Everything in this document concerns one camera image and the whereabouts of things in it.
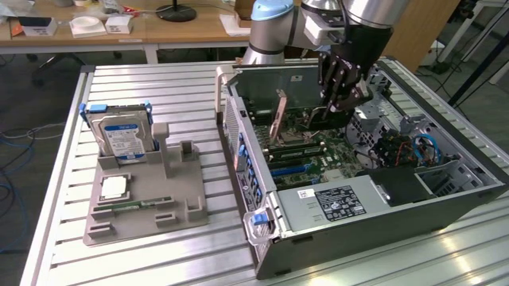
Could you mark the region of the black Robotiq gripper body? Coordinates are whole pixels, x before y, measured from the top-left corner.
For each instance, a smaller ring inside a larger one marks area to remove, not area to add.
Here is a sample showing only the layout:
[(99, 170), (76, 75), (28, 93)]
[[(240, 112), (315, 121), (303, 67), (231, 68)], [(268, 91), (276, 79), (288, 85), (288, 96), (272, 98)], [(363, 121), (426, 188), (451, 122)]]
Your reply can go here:
[(333, 46), (333, 55), (361, 67), (366, 74), (378, 60), (393, 35), (393, 28), (373, 28), (365, 25), (350, 25), (345, 28), (345, 39)]

